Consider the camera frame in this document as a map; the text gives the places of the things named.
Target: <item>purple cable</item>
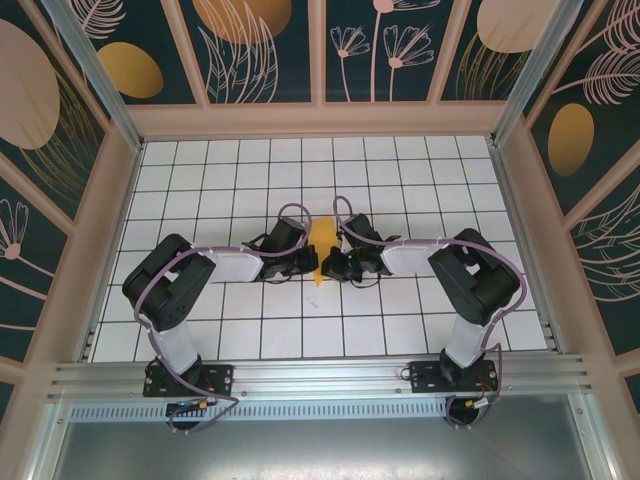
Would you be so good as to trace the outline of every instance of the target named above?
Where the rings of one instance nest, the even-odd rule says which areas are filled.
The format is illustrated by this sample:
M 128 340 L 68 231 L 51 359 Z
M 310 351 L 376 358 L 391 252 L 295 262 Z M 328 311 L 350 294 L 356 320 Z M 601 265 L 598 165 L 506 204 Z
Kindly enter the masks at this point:
M 486 346 L 487 346 L 487 342 L 489 341 L 489 337 L 491 336 L 491 332 L 493 332 L 493 329 L 495 328 L 497 323 L 500 320 L 502 320 L 506 315 L 515 311 L 520 305 L 522 305 L 522 303 L 524 302 L 524 299 L 527 297 L 527 283 L 525 282 L 524 275 L 522 274 L 522 272 L 518 270 L 518 267 L 516 267 L 511 260 L 506 258 L 504 255 L 499 254 L 492 248 L 488 248 L 488 247 L 485 247 L 484 245 L 479 245 L 473 242 L 467 242 L 465 240 L 458 240 L 456 238 L 438 238 L 438 239 L 425 238 L 425 239 L 415 239 L 415 240 L 408 239 L 408 240 L 394 240 L 391 242 L 372 240 L 370 238 L 357 234 L 346 225 L 344 220 L 342 220 L 342 218 L 340 217 L 340 213 L 338 213 L 338 201 L 340 200 L 346 203 L 347 207 L 349 208 L 349 215 L 353 215 L 353 207 L 351 206 L 351 202 L 349 202 L 349 200 L 346 197 L 343 197 L 342 195 L 338 195 L 333 199 L 333 214 L 336 217 L 336 221 L 338 222 L 338 225 L 345 232 L 347 232 L 352 237 L 357 238 L 361 242 L 366 242 L 371 245 L 378 245 L 380 247 L 388 247 L 388 246 L 395 246 L 395 245 L 436 245 L 436 246 L 439 246 L 441 244 L 459 245 L 461 247 L 472 248 L 474 250 L 478 250 L 480 252 L 484 252 L 488 255 L 491 255 L 492 257 L 500 260 L 507 267 L 509 267 L 509 269 L 511 269 L 513 273 L 515 273 L 516 277 L 518 277 L 518 281 L 520 282 L 520 288 L 521 288 L 520 297 L 518 298 L 518 300 L 516 300 L 516 302 L 513 305 L 508 307 L 506 310 L 500 310 L 498 314 L 491 320 L 491 322 L 489 323 L 489 326 L 487 327 L 487 331 L 485 332 L 484 338 L 482 339 L 482 343 L 480 344 L 480 348 L 482 348 L 484 352 L 493 352 L 498 350 L 499 372 L 498 372 L 498 390 L 496 390 L 496 392 L 499 394 L 500 385 L 502 383 L 502 345 L 500 343 L 497 343 L 491 348 L 486 348 Z M 454 426 L 456 425 L 460 426 L 462 425 L 462 423 L 458 422 L 455 418 L 451 417 L 449 414 L 449 410 L 451 408 L 451 404 L 453 403 L 454 398 L 455 397 L 450 397 L 447 400 L 447 406 L 445 410 L 446 419 L 447 419 L 447 422 L 449 422 L 449 424 Z M 483 420 L 487 416 L 487 413 L 485 413 L 480 420 Z
M 167 369 L 169 374 L 174 378 L 174 380 L 176 380 L 182 386 L 192 390 L 193 392 L 204 396 L 205 398 L 215 398 L 217 400 L 227 400 L 227 401 L 232 402 L 231 405 L 227 406 L 225 409 L 223 409 L 220 413 L 218 413 L 211 420 L 207 420 L 206 422 L 201 422 L 198 425 L 196 425 L 195 427 L 193 427 L 191 430 L 185 430 L 184 431 L 185 435 L 188 435 L 189 433 L 197 433 L 197 432 L 200 432 L 200 431 L 210 427 L 216 421 L 218 421 L 218 419 L 220 417 L 222 417 L 229 410 L 231 410 L 233 407 L 235 407 L 239 403 L 239 400 L 237 398 L 235 398 L 235 397 L 226 396 L 226 395 L 219 395 L 219 394 L 216 394 L 216 393 L 209 392 L 207 390 L 203 390 L 201 388 L 196 387 L 195 385 L 191 385 L 189 382 L 184 380 L 180 376 L 180 374 L 178 372 L 176 372 L 171 367 L 169 362 L 164 358 L 164 356 L 160 352 L 160 347 L 158 346 L 158 343 L 156 342 L 155 337 L 151 333 L 152 329 L 153 329 L 153 326 L 152 326 L 151 322 L 149 320 L 147 320 L 147 319 L 143 319 L 140 316 L 140 311 L 142 309 L 142 305 L 143 305 L 144 301 L 146 300 L 147 295 L 149 295 L 149 292 L 153 289 L 153 287 L 156 286 L 156 284 L 160 281 L 160 279 L 162 277 L 164 277 L 164 275 L 169 270 L 171 270 L 177 263 L 181 262 L 182 260 L 184 260 L 185 258 L 189 257 L 190 255 L 194 255 L 196 253 L 209 253 L 209 254 L 211 254 L 211 253 L 214 253 L 214 252 L 243 252 L 243 253 L 246 253 L 246 254 L 249 254 L 249 255 L 254 255 L 256 257 L 277 258 L 277 257 L 284 257 L 285 255 L 289 255 L 290 253 L 293 253 L 296 250 L 298 250 L 299 248 L 303 247 L 304 244 L 306 243 L 307 239 L 309 238 L 309 234 L 311 233 L 311 222 L 312 222 L 311 213 L 303 205 L 300 205 L 300 204 L 297 204 L 297 203 L 287 203 L 278 212 L 278 218 L 280 218 L 282 216 L 282 212 L 285 209 L 289 208 L 289 207 L 298 207 L 298 208 L 300 208 L 304 212 L 304 214 L 306 215 L 307 221 L 308 221 L 307 228 L 305 230 L 304 235 L 300 238 L 300 240 L 298 240 L 298 243 L 296 243 L 295 246 L 293 246 L 292 248 L 289 248 L 288 250 L 285 250 L 285 251 L 282 251 L 282 252 L 277 252 L 277 253 L 257 252 L 255 250 L 252 250 L 252 249 L 247 248 L 247 247 L 194 247 L 194 248 L 191 248 L 189 250 L 186 250 L 186 251 L 182 252 L 180 255 L 178 255 L 177 257 L 172 259 L 169 263 L 167 263 L 164 267 L 162 267 L 160 269 L 160 271 L 155 275 L 155 277 L 153 277 L 151 279 L 151 282 L 149 282 L 149 284 L 142 291 L 142 293 L 140 294 L 140 297 L 138 298 L 138 301 L 136 302 L 136 305 L 135 305 L 134 310 L 133 310 L 133 317 L 135 318 L 135 320 L 143 328 L 145 328 L 147 330 L 147 336 L 149 337 L 149 342 L 151 343 L 151 347 L 153 348 L 154 352 L 156 353 L 158 360 L 160 360 L 162 365 L 164 365 L 164 367 Z M 185 411 L 185 410 L 187 410 L 187 408 L 181 409 L 181 410 L 177 411 L 175 414 L 178 414 L 181 411 Z M 173 431 L 175 433 L 177 430 L 175 429 L 175 427 L 173 425 L 173 418 L 174 417 L 175 417 L 175 415 L 172 415 L 171 417 L 169 417 L 169 425 L 171 426 L 171 428 L 173 428 Z

